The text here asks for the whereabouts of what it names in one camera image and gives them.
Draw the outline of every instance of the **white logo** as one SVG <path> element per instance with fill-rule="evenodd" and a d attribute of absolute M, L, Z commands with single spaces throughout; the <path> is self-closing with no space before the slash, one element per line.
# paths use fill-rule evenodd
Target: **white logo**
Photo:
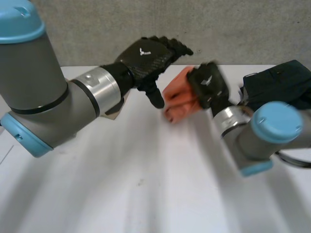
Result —
<path fill-rule="evenodd" d="M 140 55 L 149 55 L 151 52 L 144 52 L 141 48 L 139 49 Z"/>
<path fill-rule="evenodd" d="M 207 79 L 207 80 L 203 80 L 201 82 L 202 85 L 206 85 L 208 86 L 210 84 L 210 81 L 212 80 L 212 75 Z"/>

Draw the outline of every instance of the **cable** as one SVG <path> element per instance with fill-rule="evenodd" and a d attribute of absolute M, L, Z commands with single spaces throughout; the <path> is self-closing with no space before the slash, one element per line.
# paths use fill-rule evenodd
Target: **cable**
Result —
<path fill-rule="evenodd" d="M 286 155 L 280 151 L 276 152 L 275 154 L 278 156 L 278 158 L 281 161 L 283 161 L 289 165 L 292 165 L 294 167 L 311 168 L 311 162 L 294 159 L 294 158 L 292 158 L 292 157 L 290 157 L 290 156 L 288 156 L 288 155 Z"/>

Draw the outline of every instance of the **light blue joint cap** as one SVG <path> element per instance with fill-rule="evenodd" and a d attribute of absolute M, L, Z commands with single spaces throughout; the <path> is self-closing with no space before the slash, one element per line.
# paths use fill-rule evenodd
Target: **light blue joint cap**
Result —
<path fill-rule="evenodd" d="M 303 129 L 303 119 L 292 106 L 279 101 L 269 102 L 259 108 L 251 119 L 253 132 L 269 143 L 289 143 Z"/>
<path fill-rule="evenodd" d="M 10 114 L 1 119 L 1 125 L 34 157 L 38 158 L 53 150 Z"/>
<path fill-rule="evenodd" d="M 0 0 L 0 44 L 15 44 L 39 38 L 45 25 L 28 0 Z"/>
<path fill-rule="evenodd" d="M 240 170 L 244 177 L 256 175 L 260 172 L 267 171 L 273 167 L 273 162 L 271 160 L 263 163 L 258 163 L 256 165 L 248 166 Z"/>

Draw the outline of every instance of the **black bag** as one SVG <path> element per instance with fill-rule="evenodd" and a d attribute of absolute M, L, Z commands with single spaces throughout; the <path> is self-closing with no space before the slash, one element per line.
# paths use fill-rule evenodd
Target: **black bag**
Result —
<path fill-rule="evenodd" d="M 253 111 L 271 101 L 311 109 L 311 72 L 297 60 L 245 76 L 243 82 L 243 104 Z"/>

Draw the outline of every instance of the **robotic thumb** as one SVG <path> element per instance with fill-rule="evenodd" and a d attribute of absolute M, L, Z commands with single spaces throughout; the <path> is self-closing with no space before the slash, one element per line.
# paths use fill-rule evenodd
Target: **robotic thumb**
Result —
<path fill-rule="evenodd" d="M 142 84 L 137 88 L 137 90 L 146 92 L 146 96 L 154 107 L 158 109 L 164 108 L 164 100 L 160 90 L 156 86 L 156 82 Z"/>

